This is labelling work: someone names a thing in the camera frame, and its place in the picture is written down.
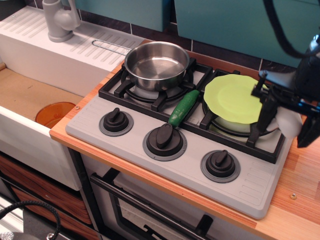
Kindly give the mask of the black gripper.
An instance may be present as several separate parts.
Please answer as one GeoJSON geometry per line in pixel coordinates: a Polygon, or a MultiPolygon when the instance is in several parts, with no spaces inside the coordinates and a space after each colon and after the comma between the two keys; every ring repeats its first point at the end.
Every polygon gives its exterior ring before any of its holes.
{"type": "Polygon", "coordinates": [[[305,115],[302,129],[297,136],[297,147],[308,147],[320,136],[320,108],[308,102],[317,102],[317,100],[298,92],[295,86],[295,72],[261,70],[258,76],[258,83],[251,92],[251,95],[259,98],[262,103],[257,129],[265,132],[275,117],[278,107],[286,108],[305,115]]]}

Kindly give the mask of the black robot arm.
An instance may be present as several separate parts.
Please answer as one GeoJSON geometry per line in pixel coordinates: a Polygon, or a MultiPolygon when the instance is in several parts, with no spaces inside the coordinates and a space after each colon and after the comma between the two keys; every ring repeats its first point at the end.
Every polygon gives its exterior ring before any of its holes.
{"type": "Polygon", "coordinates": [[[308,147],[320,136],[320,38],[313,39],[296,71],[290,73],[261,70],[251,94],[262,108],[257,121],[264,132],[278,113],[278,108],[306,116],[297,135],[297,146],[308,147]]]}

